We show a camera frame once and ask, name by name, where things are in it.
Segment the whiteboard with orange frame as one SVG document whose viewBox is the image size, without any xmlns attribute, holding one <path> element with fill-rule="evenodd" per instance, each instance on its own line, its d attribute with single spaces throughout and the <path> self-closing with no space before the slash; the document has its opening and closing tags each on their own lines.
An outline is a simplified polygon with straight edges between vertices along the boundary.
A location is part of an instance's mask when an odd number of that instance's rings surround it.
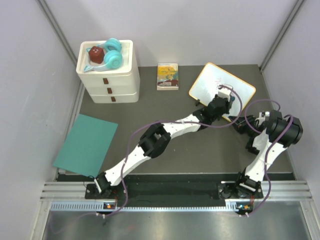
<svg viewBox="0 0 320 240">
<path fill-rule="evenodd" d="M 238 94 L 231 94 L 235 97 L 235 100 L 229 114 L 223 115 L 226 120 L 229 120 L 229 116 L 237 116 L 241 109 L 240 104 L 245 107 L 256 93 L 256 88 L 253 85 L 208 62 L 190 88 L 189 95 L 195 100 L 199 100 L 202 105 L 207 106 L 218 94 L 219 85 L 226 85 Z"/>
</svg>

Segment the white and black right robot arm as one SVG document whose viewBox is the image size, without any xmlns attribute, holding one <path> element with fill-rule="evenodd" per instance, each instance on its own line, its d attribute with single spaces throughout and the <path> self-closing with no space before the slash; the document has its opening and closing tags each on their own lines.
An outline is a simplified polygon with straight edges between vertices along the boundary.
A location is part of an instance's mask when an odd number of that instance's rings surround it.
<svg viewBox="0 0 320 240">
<path fill-rule="evenodd" d="M 256 158 L 238 174 L 233 192 L 239 198 L 257 197 L 266 172 L 282 152 L 299 142 L 303 127 L 299 118 L 272 110 L 260 112 L 258 118 L 248 116 L 237 122 L 235 129 L 250 135 L 246 149 Z"/>
</svg>

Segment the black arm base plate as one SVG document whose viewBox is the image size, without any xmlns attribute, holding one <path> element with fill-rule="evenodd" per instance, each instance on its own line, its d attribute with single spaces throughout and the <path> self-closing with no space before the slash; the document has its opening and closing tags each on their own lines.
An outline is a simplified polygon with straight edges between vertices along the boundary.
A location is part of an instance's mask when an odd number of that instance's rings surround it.
<svg viewBox="0 0 320 240">
<path fill-rule="evenodd" d="M 237 189 L 234 183 L 219 183 L 203 180 L 186 181 L 150 181 L 138 182 L 128 181 L 125 186 L 109 186 L 99 193 L 96 185 L 88 184 L 85 192 L 86 200 L 112 199 L 124 202 L 128 198 L 131 203 L 173 203 L 175 200 L 187 201 L 209 201 L 226 199 L 261 199 L 262 189 L 255 192 Z"/>
</svg>

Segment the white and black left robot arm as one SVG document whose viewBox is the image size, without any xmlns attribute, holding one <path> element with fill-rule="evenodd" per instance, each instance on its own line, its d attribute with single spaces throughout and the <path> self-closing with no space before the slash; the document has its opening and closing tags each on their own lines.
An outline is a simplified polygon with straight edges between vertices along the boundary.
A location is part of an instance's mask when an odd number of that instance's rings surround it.
<svg viewBox="0 0 320 240">
<path fill-rule="evenodd" d="M 114 186 L 119 185 L 122 179 L 140 164 L 159 157 L 172 139 L 210 127 L 215 120 L 228 114 L 233 100 L 232 96 L 215 95 L 207 106 L 183 119 L 150 125 L 136 147 L 123 160 L 94 179 L 97 194 L 102 198 L 109 198 L 113 194 Z"/>
</svg>

